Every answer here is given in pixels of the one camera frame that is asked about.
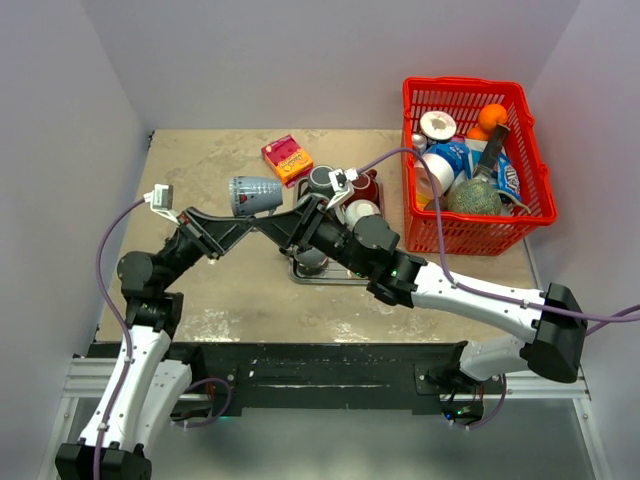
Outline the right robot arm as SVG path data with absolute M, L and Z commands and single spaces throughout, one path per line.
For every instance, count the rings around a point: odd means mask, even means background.
M 380 215 L 349 227 L 308 201 L 289 212 L 256 219 L 255 228 L 279 247 L 313 247 L 367 279 L 379 301 L 454 313 L 504 331 L 470 342 L 445 369 L 448 386 L 469 392 L 494 375 L 530 370 L 559 383 L 579 373 L 587 323 L 571 290 L 505 287 L 458 274 L 398 248 L 399 236 Z

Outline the grey blue mug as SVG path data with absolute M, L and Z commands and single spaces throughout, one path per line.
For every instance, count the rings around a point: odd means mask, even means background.
M 273 213 L 283 204 L 282 184 L 266 177 L 232 177 L 229 180 L 229 196 L 235 217 Z

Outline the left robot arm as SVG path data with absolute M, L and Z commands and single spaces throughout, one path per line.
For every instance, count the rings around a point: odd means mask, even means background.
M 79 438 L 60 446 L 62 479 L 148 479 L 151 450 L 183 392 L 200 390 L 207 368 L 192 349 L 168 354 L 184 296 L 171 286 L 201 258 L 217 259 L 252 229 L 252 217 L 218 218 L 189 208 L 175 216 L 175 233 L 156 253 L 132 251 L 117 267 L 126 302 L 118 357 Z

